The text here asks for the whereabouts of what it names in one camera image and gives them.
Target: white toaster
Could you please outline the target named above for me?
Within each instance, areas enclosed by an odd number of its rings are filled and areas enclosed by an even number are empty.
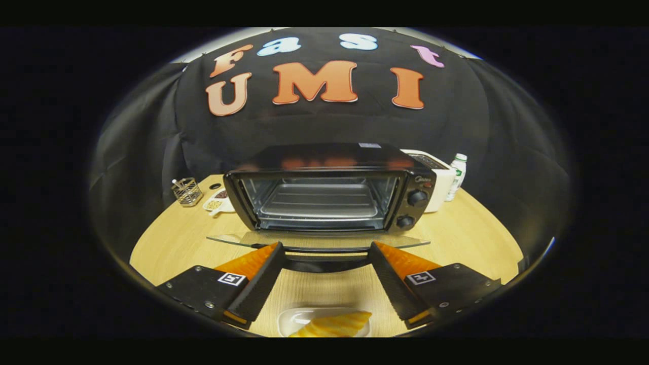
[[[422,162],[424,165],[429,166],[433,172],[437,175],[437,180],[435,181],[435,188],[433,189],[433,195],[430,197],[428,206],[424,213],[437,212],[441,207],[442,203],[446,199],[450,186],[453,185],[453,180],[455,179],[455,169],[450,167],[447,163],[439,160],[438,158],[432,156],[429,153],[424,151],[418,151],[415,149],[402,149],[401,151],[409,154],[414,159]]]

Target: white tray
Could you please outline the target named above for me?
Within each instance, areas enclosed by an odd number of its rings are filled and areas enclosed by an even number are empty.
[[[203,203],[203,209],[205,209],[205,210],[207,210],[209,212],[213,212],[214,210],[218,210],[218,212],[216,214],[218,214],[219,212],[228,212],[228,213],[234,212],[234,207],[232,206],[232,202],[230,202],[229,197],[224,197],[224,198],[215,197],[216,195],[218,195],[219,193],[224,192],[224,191],[225,191],[225,188],[222,188],[222,189],[218,189],[216,192],[214,192],[214,194],[212,194],[212,196],[210,196],[210,198],[207,199],[205,201],[205,203]],[[209,209],[207,207],[207,204],[209,204],[209,202],[211,202],[211,201],[220,201],[221,205],[216,209]]]
[[[293,308],[288,309],[280,313],[277,317],[277,331],[280,333],[281,337],[288,337],[291,334],[299,331],[302,327],[309,324],[312,319],[319,317],[331,317],[339,316],[341,314],[347,314],[351,312],[357,312],[358,309],[355,308]],[[360,331],[354,337],[371,337],[372,329],[370,322],[372,319],[365,324],[365,327],[361,328]]]

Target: wooden table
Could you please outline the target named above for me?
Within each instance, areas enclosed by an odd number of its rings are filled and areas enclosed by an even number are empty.
[[[151,224],[135,245],[130,264],[153,285],[194,265],[214,268],[253,249],[209,240],[207,236],[244,233],[248,228],[236,213],[209,217],[202,204],[213,194],[209,186],[223,183],[211,175],[199,183],[204,197],[194,207],[173,203]],[[404,249],[442,266],[460,262],[506,284],[518,274],[522,259],[509,231],[464,190],[438,212],[425,214],[404,236],[431,244]],[[372,312],[372,335],[408,332],[391,306],[371,265],[340,273],[302,273],[282,270],[250,332],[277,337],[277,317],[295,307],[352,307]]]

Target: orange letter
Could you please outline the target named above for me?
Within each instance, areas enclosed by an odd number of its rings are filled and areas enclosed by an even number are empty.
[[[355,67],[354,62],[329,61],[314,75],[300,62],[277,65],[273,71],[280,74],[280,86],[273,103],[296,103],[300,97],[293,93],[293,85],[308,101],[312,101],[325,84],[322,100],[342,103],[356,101],[358,95],[352,91],[352,69]]]
[[[215,58],[214,61],[216,61],[216,63],[214,64],[214,71],[212,71],[212,73],[210,74],[210,78],[233,68],[234,64],[232,64],[231,62],[237,62],[238,60],[240,60],[243,57],[243,52],[251,48],[252,44],[247,44],[241,48],[235,49],[232,52],[228,52]]]
[[[220,81],[214,85],[209,86],[205,91],[207,92],[207,102],[210,106],[210,112],[215,116],[229,116],[241,110],[248,99],[247,81],[252,76],[252,73],[246,72],[241,75],[236,75],[230,82],[234,84],[234,101],[228,105],[223,104],[222,90],[225,81]]]
[[[419,80],[424,75],[407,68],[393,67],[390,69],[397,76],[397,96],[392,103],[398,107],[423,109],[424,103],[419,99]]]

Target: water bottle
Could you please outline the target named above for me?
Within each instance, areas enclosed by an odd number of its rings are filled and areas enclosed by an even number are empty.
[[[455,180],[450,186],[446,201],[451,201],[455,198],[455,193],[458,192],[460,185],[464,181],[464,176],[467,174],[467,156],[461,153],[455,155],[455,159],[451,162],[450,167],[455,169]]]

